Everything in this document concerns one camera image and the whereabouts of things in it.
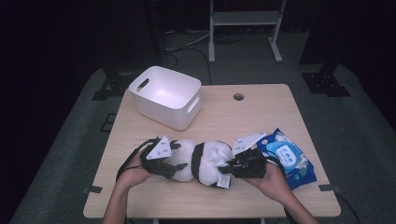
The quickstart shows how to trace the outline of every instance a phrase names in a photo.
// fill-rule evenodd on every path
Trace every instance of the stuffed panda toy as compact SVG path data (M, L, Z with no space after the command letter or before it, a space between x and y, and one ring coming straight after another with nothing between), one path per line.
M230 187L230 174L222 174L219 167L227 166L233 158L230 146L212 140L196 144L193 140L183 139L174 142L172 156L164 161L171 165L187 163L184 169L176 171L173 179L181 182L195 178L199 183L227 189Z

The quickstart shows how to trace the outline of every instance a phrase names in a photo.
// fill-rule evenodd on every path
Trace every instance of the table leg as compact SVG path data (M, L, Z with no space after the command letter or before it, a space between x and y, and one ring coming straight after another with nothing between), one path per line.
M268 40L270 42L271 49L274 53L275 60L277 63L283 62L282 56L280 55L279 49L277 48L277 45L276 45L276 40L277 40L277 35L279 34L280 23L282 22L282 19L283 19L283 12L285 11L285 6L286 6L286 0L282 0L282 3L280 4L280 9L279 9L279 12L278 12L277 18L276 18L274 35L272 37L268 38Z
M215 42L213 41L213 35L214 35L214 9L213 9L213 0L210 0L210 24L209 24L209 62L214 63L215 62Z

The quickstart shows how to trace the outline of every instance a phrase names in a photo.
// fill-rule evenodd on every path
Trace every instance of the wet wipes package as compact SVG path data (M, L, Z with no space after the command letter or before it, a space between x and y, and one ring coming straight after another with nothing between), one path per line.
M282 163L291 189L317 181L312 163L279 129L260 139L257 149L266 154L265 156L275 157Z

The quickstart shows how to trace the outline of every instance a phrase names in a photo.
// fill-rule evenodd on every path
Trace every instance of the white metal rack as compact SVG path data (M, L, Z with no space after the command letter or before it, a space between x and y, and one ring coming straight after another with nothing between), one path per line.
M235 11L235 12L215 12L214 0L210 0L210 34L209 34L209 61L215 62L215 43L213 41L214 27L224 25L274 25L275 30L272 37L268 38L271 49L277 63L282 63L283 59L276 45L280 23L287 0L282 0L279 11Z

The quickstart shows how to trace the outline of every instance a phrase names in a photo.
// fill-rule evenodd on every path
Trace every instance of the white plastic basket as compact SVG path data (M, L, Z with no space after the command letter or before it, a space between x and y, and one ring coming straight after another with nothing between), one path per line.
M201 81L152 66L129 86L139 112L178 131L185 130L201 109Z

